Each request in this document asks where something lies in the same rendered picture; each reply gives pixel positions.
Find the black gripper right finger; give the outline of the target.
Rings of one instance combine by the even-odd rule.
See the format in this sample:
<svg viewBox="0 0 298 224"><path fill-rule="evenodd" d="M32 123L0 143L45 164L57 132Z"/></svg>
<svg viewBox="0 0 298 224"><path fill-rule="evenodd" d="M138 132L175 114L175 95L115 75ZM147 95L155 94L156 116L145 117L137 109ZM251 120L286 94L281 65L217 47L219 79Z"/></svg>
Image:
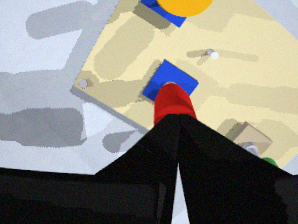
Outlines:
<svg viewBox="0 0 298 224"><path fill-rule="evenodd" d="M178 171L190 224L298 224L298 175L178 113Z"/></svg>

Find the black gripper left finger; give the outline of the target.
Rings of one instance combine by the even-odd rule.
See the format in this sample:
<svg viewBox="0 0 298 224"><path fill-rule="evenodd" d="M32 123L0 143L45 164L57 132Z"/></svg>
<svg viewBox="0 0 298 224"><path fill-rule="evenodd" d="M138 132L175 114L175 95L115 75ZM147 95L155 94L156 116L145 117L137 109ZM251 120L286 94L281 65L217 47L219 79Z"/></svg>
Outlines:
<svg viewBox="0 0 298 224"><path fill-rule="evenodd" d="M94 175L0 167L0 224L172 224L180 137L166 113Z"/></svg>

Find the cream board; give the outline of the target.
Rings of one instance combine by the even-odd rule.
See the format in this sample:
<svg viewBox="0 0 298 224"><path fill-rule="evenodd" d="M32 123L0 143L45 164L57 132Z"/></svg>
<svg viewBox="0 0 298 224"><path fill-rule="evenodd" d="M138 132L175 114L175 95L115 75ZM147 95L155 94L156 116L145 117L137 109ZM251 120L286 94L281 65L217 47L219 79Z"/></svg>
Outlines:
<svg viewBox="0 0 298 224"><path fill-rule="evenodd" d="M254 0L120 0L73 85L148 129L189 113L275 167L298 153L298 40Z"/></svg>

